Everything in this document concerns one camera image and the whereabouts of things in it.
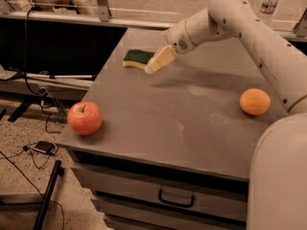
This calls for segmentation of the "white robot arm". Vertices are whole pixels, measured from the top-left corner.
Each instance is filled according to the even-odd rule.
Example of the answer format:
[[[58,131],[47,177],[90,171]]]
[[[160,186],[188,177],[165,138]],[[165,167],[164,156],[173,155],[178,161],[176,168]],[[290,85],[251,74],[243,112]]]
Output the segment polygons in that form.
[[[261,135],[248,183],[247,230],[307,230],[307,57],[277,34],[248,0],[209,0],[208,8],[165,32],[145,72],[152,74],[207,41],[239,38],[288,116]]]

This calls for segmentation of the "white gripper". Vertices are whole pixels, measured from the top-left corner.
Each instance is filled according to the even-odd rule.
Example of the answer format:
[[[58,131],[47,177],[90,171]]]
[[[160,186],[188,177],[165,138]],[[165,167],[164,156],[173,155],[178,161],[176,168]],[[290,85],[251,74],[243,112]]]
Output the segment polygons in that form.
[[[178,54],[187,54],[194,49],[194,44],[186,32],[186,21],[182,20],[163,32],[169,44],[159,48],[145,66],[145,73],[151,75],[173,61]]]

